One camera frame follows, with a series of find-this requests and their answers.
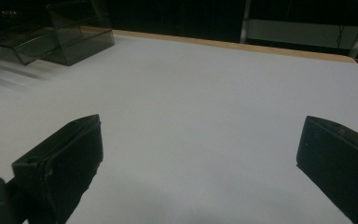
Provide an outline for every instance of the transparent acrylic box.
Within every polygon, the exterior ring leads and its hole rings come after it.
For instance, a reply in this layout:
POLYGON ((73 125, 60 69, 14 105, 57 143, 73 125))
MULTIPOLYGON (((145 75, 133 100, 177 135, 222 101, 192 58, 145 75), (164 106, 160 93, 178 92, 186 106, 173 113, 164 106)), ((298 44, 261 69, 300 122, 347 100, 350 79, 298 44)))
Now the transparent acrylic box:
POLYGON ((18 8, 7 10, 12 17, 0 17, 0 60, 72 65, 114 45, 104 0, 18 8))

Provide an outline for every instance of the white surface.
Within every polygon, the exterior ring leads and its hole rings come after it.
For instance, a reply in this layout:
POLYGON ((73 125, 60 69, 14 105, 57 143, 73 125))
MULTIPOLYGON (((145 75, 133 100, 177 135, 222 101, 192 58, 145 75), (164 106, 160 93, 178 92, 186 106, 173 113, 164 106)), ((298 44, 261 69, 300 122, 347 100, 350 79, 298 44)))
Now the white surface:
POLYGON ((68 223, 351 223, 296 167, 305 117, 358 131, 358 64, 135 37, 71 67, 0 69, 0 176, 100 114, 104 161, 68 223))

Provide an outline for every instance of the dark background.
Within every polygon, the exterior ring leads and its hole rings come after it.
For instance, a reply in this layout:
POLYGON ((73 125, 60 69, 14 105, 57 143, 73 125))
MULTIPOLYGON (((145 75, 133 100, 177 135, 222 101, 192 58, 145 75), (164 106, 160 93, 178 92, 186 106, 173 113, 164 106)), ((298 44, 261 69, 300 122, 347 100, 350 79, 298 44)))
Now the dark background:
MULTIPOLYGON (((36 6, 64 0, 0 0, 36 6)), ((240 42, 246 0, 106 0, 112 28, 240 42)), ((358 26, 358 0, 253 0, 251 19, 358 26)), ((249 44, 348 54, 346 49, 248 40, 249 44)))

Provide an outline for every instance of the white table surface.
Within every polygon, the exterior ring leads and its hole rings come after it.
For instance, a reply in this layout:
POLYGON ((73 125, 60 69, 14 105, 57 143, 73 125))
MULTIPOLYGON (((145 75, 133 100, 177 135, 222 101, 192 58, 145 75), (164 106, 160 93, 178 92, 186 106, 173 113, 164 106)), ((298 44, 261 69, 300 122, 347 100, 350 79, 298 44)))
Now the white table surface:
POLYGON ((296 167, 307 115, 358 132, 358 64, 116 36, 71 67, 0 68, 0 176, 100 114, 104 160, 68 223, 351 223, 296 167))

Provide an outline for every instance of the wooden table edge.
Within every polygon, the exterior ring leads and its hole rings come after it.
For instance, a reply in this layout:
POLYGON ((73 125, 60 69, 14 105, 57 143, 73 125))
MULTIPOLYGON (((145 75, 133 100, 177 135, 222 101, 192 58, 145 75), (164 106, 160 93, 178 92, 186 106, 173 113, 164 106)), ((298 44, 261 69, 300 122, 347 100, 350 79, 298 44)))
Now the wooden table edge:
POLYGON ((279 54, 279 55, 292 56, 292 57, 318 59, 318 60, 325 60, 325 61, 332 61, 332 62, 356 63, 356 61, 353 58, 344 55, 309 52, 309 51, 302 51, 302 50, 295 50, 295 49, 277 49, 277 48, 246 45, 246 44, 239 44, 239 43, 238 44, 229 43, 229 42, 215 41, 215 40, 205 40, 205 39, 197 39, 197 38, 181 37, 181 36, 173 36, 173 35, 155 35, 155 34, 123 31, 123 30, 113 30, 113 34, 144 37, 144 38, 151 38, 151 39, 171 40, 171 41, 185 42, 191 44, 213 46, 218 48, 249 50, 254 52, 263 52, 263 53, 279 54))

